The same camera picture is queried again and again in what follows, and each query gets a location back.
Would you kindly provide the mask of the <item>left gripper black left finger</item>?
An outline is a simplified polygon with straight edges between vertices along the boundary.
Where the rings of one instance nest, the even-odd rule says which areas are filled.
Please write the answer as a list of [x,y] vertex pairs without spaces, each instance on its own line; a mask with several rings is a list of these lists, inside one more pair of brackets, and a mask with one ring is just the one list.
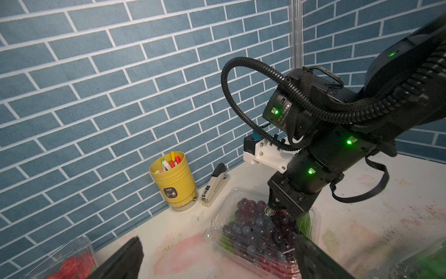
[[143,259],[142,243],[138,237],[133,237],[87,279],[137,279]]

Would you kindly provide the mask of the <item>aluminium corner post right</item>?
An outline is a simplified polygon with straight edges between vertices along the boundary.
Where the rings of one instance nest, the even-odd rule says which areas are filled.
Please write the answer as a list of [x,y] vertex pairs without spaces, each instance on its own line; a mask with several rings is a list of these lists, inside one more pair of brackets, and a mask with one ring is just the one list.
[[289,1],[290,50],[291,67],[301,68],[304,65],[303,51],[303,1]]

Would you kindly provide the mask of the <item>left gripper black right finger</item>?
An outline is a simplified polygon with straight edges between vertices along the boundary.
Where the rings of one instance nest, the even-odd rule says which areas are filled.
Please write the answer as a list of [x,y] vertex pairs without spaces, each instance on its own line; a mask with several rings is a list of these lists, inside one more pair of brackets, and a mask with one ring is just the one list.
[[302,279],[354,279],[347,270],[304,235],[296,238],[295,258]]

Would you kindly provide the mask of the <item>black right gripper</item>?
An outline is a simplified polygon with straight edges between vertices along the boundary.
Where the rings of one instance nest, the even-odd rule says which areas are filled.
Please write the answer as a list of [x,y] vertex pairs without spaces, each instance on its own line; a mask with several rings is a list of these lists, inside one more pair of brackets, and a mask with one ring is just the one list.
[[294,219],[307,214],[319,193],[305,194],[295,189],[284,174],[276,172],[269,180],[268,206],[273,210],[285,210]]

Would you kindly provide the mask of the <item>clear box of mixed grapes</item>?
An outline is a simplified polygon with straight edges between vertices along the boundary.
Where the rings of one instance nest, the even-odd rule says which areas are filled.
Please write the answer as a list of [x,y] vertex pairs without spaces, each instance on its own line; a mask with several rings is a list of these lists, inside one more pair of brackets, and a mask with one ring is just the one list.
[[396,262],[389,269],[373,269],[367,279],[444,279],[446,277],[446,239]]

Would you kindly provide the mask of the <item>grey desk stapler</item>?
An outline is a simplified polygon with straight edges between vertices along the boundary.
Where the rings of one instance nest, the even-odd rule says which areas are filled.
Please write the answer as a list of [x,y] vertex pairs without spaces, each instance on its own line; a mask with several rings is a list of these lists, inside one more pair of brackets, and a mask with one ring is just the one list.
[[219,163],[212,173],[204,192],[200,196],[202,205],[208,208],[211,207],[229,180],[228,168],[223,163]]

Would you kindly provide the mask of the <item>clear box of strawberries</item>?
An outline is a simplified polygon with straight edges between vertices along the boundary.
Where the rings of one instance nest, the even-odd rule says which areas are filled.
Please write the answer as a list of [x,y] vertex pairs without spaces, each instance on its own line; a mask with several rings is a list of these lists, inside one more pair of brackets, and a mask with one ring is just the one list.
[[86,279],[98,268],[88,237],[79,237],[59,248],[28,272],[24,279]]

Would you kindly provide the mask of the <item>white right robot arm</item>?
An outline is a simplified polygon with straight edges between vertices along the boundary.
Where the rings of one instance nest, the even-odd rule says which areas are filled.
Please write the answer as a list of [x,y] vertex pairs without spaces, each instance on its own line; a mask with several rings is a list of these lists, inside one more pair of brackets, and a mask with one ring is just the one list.
[[[263,117],[287,135],[287,142],[268,134],[236,104],[228,86],[228,75],[236,67],[255,70],[277,84]],[[324,72],[324,77],[315,71]],[[320,66],[284,75],[243,56],[224,65],[221,88],[232,110],[260,141],[287,156],[285,166],[274,165],[276,173],[268,181],[271,209],[303,216],[325,186],[335,192],[345,171],[365,160],[383,172],[377,186],[361,195],[336,197],[342,203],[361,202],[380,194],[390,179],[387,167],[371,157],[395,157],[400,134],[446,115],[446,17],[439,16],[383,51],[358,93]]]

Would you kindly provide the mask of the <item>yellow pen cup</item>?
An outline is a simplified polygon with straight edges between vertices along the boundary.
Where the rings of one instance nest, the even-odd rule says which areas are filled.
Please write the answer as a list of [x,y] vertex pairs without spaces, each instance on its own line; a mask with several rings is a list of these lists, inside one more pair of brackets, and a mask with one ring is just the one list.
[[172,152],[156,159],[149,173],[171,210],[186,211],[197,201],[196,183],[183,152]]

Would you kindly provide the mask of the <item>clear box of blueberries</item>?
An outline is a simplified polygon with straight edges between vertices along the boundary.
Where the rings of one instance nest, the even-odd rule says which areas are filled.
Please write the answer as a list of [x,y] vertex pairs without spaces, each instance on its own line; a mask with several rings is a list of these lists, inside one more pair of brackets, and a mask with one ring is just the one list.
[[271,209],[266,201],[264,194],[233,188],[205,235],[228,258],[263,278],[299,279],[296,240],[317,239],[319,216],[311,209],[295,219],[285,210]]

